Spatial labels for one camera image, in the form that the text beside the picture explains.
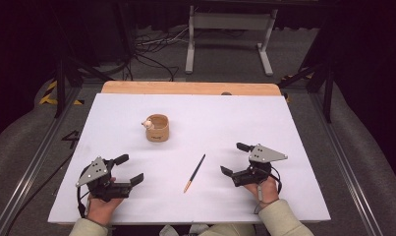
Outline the white table sheet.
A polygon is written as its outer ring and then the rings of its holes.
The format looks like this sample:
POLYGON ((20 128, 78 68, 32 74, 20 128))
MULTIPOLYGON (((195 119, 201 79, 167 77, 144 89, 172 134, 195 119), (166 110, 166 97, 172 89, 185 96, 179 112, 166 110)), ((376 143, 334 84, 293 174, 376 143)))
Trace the white table sheet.
POLYGON ((288 156, 274 162, 280 193, 302 221, 330 215, 295 122, 281 95, 152 95, 100 93, 95 97, 74 156, 48 216, 72 224, 80 216, 77 187, 96 157, 129 160, 113 168, 120 182, 138 174, 143 181, 117 208, 116 224, 257 223, 254 196, 235 187, 220 167, 241 171, 248 156, 236 143, 261 144, 288 156), (152 114, 169 120, 169 139, 155 143, 141 124, 152 114), (206 157, 187 193, 184 188, 206 157))

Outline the person's legs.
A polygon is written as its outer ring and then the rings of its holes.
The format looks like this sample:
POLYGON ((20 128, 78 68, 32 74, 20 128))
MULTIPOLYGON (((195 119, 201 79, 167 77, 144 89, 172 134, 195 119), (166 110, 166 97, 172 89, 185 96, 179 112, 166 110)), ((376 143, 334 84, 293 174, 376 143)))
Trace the person's legs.
POLYGON ((251 224, 165 225, 159 236, 255 236, 255 228, 251 224))

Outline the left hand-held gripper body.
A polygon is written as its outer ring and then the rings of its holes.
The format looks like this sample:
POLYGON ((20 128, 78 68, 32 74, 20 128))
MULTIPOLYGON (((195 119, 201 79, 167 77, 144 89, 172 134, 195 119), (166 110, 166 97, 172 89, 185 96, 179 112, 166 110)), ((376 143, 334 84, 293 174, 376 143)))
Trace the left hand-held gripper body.
POLYGON ((82 172, 79 181, 76 184, 77 199, 80 202, 83 198, 81 195, 81 186, 87 185, 88 192, 97 199, 109 202, 111 199, 125 199, 129 196, 132 186, 130 183, 114 183, 111 180, 111 170, 114 159, 106 160, 97 157, 82 172))

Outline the black pencil with wooden tip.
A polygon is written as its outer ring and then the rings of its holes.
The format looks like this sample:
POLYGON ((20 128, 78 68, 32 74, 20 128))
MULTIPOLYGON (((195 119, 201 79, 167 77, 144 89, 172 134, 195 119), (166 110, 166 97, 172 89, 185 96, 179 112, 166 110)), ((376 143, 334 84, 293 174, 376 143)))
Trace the black pencil with wooden tip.
POLYGON ((188 182, 187 182, 187 184, 186 184, 186 186, 185 186, 185 188, 184 188, 183 193, 187 193, 187 191, 189 190, 189 188, 190 188, 190 186, 191 186, 193 180, 195 179, 195 177, 196 177, 196 175, 197 175, 197 173, 198 173, 198 171, 199 171, 199 169, 200 169, 200 167, 201 167, 201 165, 202 165, 202 163, 203 163, 205 157, 206 157, 206 154, 204 154, 204 155, 201 157, 201 159, 200 159, 200 161, 199 161, 197 167, 194 169, 193 174, 191 175, 190 179, 188 180, 188 182))

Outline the white metal stand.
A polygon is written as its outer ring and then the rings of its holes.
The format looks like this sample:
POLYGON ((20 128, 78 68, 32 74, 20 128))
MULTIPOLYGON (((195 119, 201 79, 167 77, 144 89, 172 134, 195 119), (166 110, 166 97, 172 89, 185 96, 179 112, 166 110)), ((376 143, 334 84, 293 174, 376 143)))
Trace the white metal stand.
POLYGON ((263 30, 264 40, 256 45, 256 49, 266 76, 272 76, 273 70, 267 56, 267 45, 271 37, 278 10, 267 14, 235 14, 235 13, 203 13, 195 6, 189 11, 189 42, 186 57, 185 73, 194 71, 195 30, 263 30))

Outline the person's right hand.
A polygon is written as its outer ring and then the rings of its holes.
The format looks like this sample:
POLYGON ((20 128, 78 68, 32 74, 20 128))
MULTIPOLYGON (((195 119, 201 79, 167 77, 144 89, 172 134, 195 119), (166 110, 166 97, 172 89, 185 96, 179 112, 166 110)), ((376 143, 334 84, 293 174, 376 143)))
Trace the person's right hand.
POLYGON ((245 188, 254 195, 261 207, 267 207, 279 199, 276 181, 268 177, 260 184, 248 184, 245 188))

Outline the wooden table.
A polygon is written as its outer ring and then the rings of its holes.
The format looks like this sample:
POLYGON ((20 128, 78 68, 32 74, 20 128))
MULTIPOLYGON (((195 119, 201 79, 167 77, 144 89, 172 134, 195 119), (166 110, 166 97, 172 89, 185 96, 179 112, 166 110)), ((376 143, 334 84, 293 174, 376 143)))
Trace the wooden table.
POLYGON ((241 84, 241 83, 192 83, 192 82, 106 82, 102 93, 127 94, 209 94, 220 95, 280 95, 275 84, 241 84))

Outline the black tripod stand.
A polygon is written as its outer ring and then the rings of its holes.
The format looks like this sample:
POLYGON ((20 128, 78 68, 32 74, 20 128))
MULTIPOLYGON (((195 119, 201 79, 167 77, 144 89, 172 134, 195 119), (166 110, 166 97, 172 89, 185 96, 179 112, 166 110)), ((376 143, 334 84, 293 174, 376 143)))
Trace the black tripod stand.
POLYGON ((330 123, 330 108, 333 91, 334 72, 332 70, 332 34, 334 33, 334 14, 329 14, 323 21, 308 53, 306 54, 298 73, 281 80, 277 85, 280 89, 311 75, 306 85, 309 93, 317 93, 324 86, 322 113, 325 120, 330 123))
POLYGON ((58 104, 55 117, 59 118, 66 108, 65 83, 69 82, 73 88, 79 88, 84 82, 80 69, 104 82, 111 81, 111 78, 93 68, 98 62, 78 4, 53 1, 48 4, 48 9, 52 17, 50 29, 53 49, 57 56, 58 104))

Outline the yellow black hazard tape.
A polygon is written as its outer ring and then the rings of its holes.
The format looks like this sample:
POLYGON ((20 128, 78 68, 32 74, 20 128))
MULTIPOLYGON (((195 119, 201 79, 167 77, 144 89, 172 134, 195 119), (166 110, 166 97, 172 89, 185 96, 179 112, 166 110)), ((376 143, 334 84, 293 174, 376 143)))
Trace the yellow black hazard tape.
POLYGON ((53 80, 49 86, 47 87, 44 95, 42 96, 41 100, 40 100, 40 104, 53 104, 53 105, 57 105, 58 104, 58 100, 56 98, 52 98, 51 95, 53 93, 53 90, 55 90, 57 88, 57 81, 53 80))

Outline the person's left hand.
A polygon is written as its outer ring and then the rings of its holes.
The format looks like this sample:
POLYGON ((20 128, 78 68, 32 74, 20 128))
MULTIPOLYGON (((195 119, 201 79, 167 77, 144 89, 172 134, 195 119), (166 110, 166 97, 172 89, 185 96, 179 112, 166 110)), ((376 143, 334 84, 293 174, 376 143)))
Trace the person's left hand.
POLYGON ((105 202, 102 199, 89 196, 86 218, 97 224, 106 226, 112 219, 114 211, 122 202, 123 199, 111 199, 109 202, 105 202))

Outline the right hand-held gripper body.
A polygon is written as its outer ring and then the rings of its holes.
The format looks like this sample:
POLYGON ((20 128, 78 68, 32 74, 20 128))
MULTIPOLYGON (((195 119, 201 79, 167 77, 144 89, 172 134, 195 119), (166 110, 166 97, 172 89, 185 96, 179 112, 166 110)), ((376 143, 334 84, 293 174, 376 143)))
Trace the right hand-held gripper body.
POLYGON ((232 180, 236 187, 260 184, 271 175, 273 161, 288 158, 286 154, 263 145, 255 145, 253 151, 248 154, 250 166, 246 170, 233 174, 232 180))

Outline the wooden pen holder cup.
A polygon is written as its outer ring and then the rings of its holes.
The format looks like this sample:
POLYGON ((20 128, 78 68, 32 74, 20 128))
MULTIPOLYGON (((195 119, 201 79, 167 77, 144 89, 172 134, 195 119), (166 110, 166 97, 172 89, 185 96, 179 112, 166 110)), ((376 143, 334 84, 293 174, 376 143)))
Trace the wooden pen holder cup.
POLYGON ((169 139, 169 120, 167 116, 152 114, 146 120, 150 120, 153 124, 150 129, 145 129, 146 138, 149 141, 161 143, 169 139))

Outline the aluminium floor rail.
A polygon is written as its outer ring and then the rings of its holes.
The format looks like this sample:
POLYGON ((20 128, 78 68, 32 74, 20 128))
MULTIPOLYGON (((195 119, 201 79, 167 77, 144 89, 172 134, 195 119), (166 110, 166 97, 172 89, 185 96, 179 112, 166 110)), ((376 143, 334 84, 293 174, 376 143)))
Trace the aluminium floor rail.
POLYGON ((13 225, 14 218, 19 215, 19 211, 24 205, 28 191, 46 158, 51 143, 69 112, 71 105, 79 95, 80 90, 80 88, 69 88, 69 93, 64 96, 63 107, 58 106, 61 113, 57 118, 51 120, 51 124, 28 164, 26 171, 18 181, 18 186, 15 188, 10 200, 0 214, 0 236, 8 235, 8 228, 13 225))
POLYGON ((384 236, 372 212, 363 188, 359 183, 358 178, 348 160, 346 152, 344 151, 340 143, 340 140, 332 124, 326 120, 322 112, 322 104, 319 95, 316 93, 310 93, 309 97, 311 99, 314 110, 318 114, 320 122, 324 127, 326 136, 331 143, 332 149, 336 156, 338 168, 343 176, 344 182, 347 185, 351 198, 353 199, 357 212, 361 217, 368 236, 384 236))

